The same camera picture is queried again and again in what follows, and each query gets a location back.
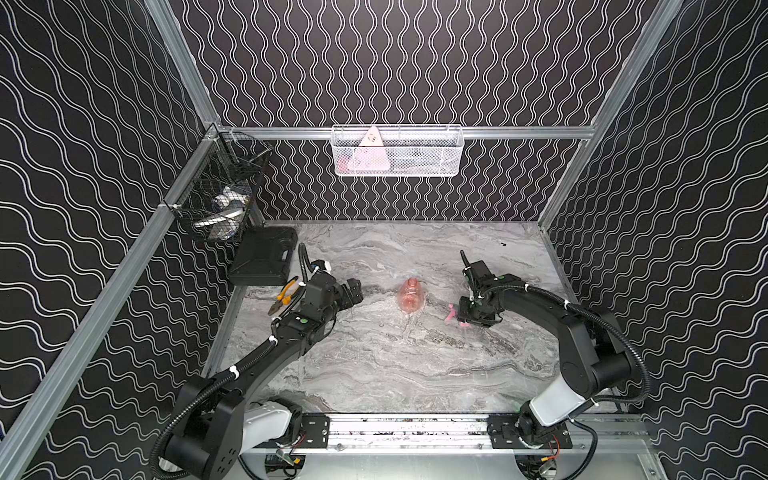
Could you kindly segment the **pink transparent spray bottle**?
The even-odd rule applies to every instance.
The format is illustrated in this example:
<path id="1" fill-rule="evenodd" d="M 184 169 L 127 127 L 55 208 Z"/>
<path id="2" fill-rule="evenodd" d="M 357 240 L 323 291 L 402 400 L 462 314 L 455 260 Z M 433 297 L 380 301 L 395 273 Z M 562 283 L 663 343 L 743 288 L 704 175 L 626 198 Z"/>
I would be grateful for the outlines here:
<path id="1" fill-rule="evenodd" d="M 408 278 L 398 291 L 398 308 L 406 314 L 412 314 L 421 310 L 424 303 L 425 294 L 421 282 L 415 277 Z"/>

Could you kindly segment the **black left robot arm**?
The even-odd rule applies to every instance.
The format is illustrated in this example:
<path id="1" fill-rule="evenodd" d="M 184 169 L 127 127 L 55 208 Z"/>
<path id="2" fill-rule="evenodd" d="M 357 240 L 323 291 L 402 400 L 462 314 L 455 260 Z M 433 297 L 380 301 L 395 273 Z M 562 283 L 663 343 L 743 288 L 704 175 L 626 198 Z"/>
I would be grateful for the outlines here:
<path id="1" fill-rule="evenodd" d="M 255 410 L 263 419 L 285 418 L 276 429 L 256 427 L 247 439 L 246 407 L 277 373 L 304 356 L 333 330 L 338 314 L 363 301 L 362 283 L 338 281 L 326 271 L 299 289 L 299 298 L 270 325 L 270 336 L 243 359 L 209 377 L 194 376 L 179 391 L 169 421 L 149 454 L 155 479 L 222 479 L 248 449 L 286 435 L 294 412 L 269 402 Z"/>

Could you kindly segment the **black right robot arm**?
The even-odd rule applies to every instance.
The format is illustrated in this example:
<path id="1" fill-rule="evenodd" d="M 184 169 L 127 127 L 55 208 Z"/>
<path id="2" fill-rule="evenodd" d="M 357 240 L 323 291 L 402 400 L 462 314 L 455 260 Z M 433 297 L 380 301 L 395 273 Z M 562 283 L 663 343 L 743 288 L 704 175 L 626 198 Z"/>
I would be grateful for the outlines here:
<path id="1" fill-rule="evenodd" d="M 495 275 L 483 261 L 465 261 L 462 274 L 470 294 L 460 299 L 460 322 L 490 328 L 513 312 L 558 341 L 559 373 L 501 429 L 522 445 L 558 440 L 566 421 L 596 404 L 632 405 L 649 396 L 649 369 L 610 312 L 597 313 L 512 274 Z"/>

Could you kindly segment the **pink spray nozzle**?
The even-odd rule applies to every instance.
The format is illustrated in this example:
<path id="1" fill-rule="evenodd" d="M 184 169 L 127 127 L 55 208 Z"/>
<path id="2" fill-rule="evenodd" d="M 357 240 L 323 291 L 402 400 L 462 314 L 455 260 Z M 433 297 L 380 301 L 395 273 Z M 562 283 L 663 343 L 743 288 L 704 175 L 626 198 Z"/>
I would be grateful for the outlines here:
<path id="1" fill-rule="evenodd" d="M 465 321 L 461 320 L 458 317 L 458 311 L 457 311 L 456 307 L 453 304 L 449 304 L 448 308 L 449 308 L 449 312 L 448 312 L 447 316 L 445 317 L 445 319 L 443 320 L 443 322 L 446 325 L 449 325 L 451 323 L 456 323 L 458 325 L 458 327 L 461 328 L 461 329 L 465 329 L 465 328 L 468 328 L 470 326 L 470 324 L 468 322 L 465 322 Z"/>

